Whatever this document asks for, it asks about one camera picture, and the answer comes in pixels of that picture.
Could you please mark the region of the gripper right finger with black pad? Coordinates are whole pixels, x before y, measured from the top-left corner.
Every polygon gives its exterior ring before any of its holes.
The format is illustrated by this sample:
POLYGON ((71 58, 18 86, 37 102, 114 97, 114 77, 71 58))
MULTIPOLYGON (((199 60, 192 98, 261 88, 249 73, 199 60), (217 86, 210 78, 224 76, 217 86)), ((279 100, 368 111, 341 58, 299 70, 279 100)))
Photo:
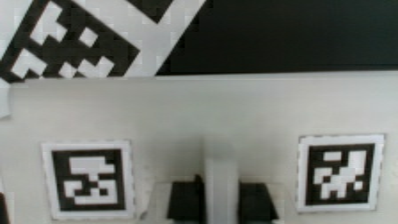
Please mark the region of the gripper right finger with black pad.
POLYGON ((272 224, 279 219, 268 188, 263 183, 240 184, 238 223, 272 224))

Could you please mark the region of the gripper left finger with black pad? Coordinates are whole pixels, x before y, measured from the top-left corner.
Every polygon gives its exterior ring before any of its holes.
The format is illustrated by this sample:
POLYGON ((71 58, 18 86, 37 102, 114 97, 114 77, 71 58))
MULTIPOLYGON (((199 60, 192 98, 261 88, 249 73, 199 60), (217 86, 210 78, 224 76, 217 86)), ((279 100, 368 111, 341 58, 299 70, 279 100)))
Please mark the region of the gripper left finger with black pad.
POLYGON ((204 224, 204 205, 204 182, 195 176, 192 181, 172 183, 167 218, 174 224, 204 224))

